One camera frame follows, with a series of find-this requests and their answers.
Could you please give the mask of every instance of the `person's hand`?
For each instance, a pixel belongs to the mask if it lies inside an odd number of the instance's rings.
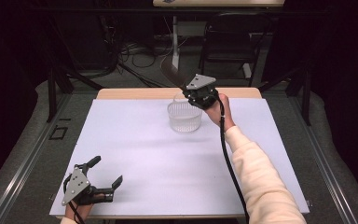
[[[223,106],[225,108],[225,132],[231,128],[232,126],[235,126],[234,120],[231,117],[231,109],[229,107],[229,100],[228,97],[223,94],[219,93],[219,98],[223,103]],[[221,112],[220,112],[220,103],[216,101],[211,107],[208,109],[205,109],[205,113],[209,116],[211,121],[215,123],[217,126],[220,127],[220,118],[221,118]]]
[[[72,201],[72,204],[74,205],[74,207],[76,208],[76,211],[78,212],[78,214],[81,216],[81,219],[83,219],[83,220],[86,220],[86,218],[89,216],[92,206],[94,205],[92,203],[92,204],[88,204],[88,205],[77,206],[77,204],[74,201]],[[69,206],[69,204],[67,204],[65,207],[65,217],[70,218],[74,221],[79,221],[77,219],[77,216],[75,216],[75,212],[72,210],[72,208],[71,208],[71,206]]]

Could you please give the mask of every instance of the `black wire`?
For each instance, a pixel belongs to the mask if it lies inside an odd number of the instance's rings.
[[[121,61],[124,63],[126,62],[129,58],[130,58],[130,48],[129,48],[129,45],[128,44],[123,44],[123,47],[124,47],[124,51],[123,51],[123,48],[121,49],[119,55],[121,56]]]
[[[83,218],[81,218],[80,214],[77,212],[77,209],[75,208],[75,206],[72,204],[72,202],[69,202],[69,206],[72,208],[72,211],[74,211],[74,220],[76,223],[80,223],[80,224],[85,224],[85,222],[83,221]]]
[[[138,53],[138,54],[133,54],[132,55],[132,59],[131,59],[131,62],[132,62],[132,65],[134,65],[135,67],[137,67],[137,68],[147,68],[147,67],[150,67],[150,66],[152,66],[155,62],[156,62],[156,55],[154,54],[154,53],[152,53],[152,57],[153,57],[153,61],[150,63],[150,64],[147,64],[147,65],[138,65],[138,64],[136,64],[135,63],[135,60],[134,60],[134,58],[135,58],[135,56],[136,55],[139,55],[140,53]]]
[[[69,180],[71,179],[72,174],[69,174],[68,177],[63,181],[63,193],[66,192],[66,185],[68,184]]]
[[[164,54],[165,54],[165,51],[167,51],[167,49],[168,49],[168,46],[169,46],[169,41],[164,41],[164,39],[163,39],[163,37],[161,37],[160,38],[160,40],[162,40],[164,43],[165,43],[165,47],[164,47],[164,50],[162,50],[161,52],[158,52],[158,53],[155,53],[156,54],[156,56],[163,56]]]
[[[246,223],[249,223],[249,214],[248,214],[248,211],[246,210],[246,202],[245,202],[245,200],[243,198],[240,185],[238,184],[237,178],[235,177],[234,171],[233,171],[232,166],[231,166],[231,162],[230,162],[228,154],[227,154],[226,140],[225,140],[225,107],[223,106],[223,102],[220,100],[219,97],[215,97],[215,96],[213,96],[213,97],[220,104],[220,112],[221,112],[221,117],[220,117],[220,141],[222,143],[223,154],[225,156],[227,168],[228,168],[229,173],[231,175],[232,181],[234,182],[235,189],[237,190],[238,196],[240,196],[243,211],[245,213]]]
[[[138,77],[147,87],[168,87],[167,85],[159,83],[153,79],[150,79],[148,77],[145,77],[145,76],[133,71],[132,69],[130,69],[128,66],[126,66],[123,63],[119,63],[118,65],[120,67],[122,67],[123,69],[127,70],[128,72],[130,72],[131,74],[133,74],[134,76]]]

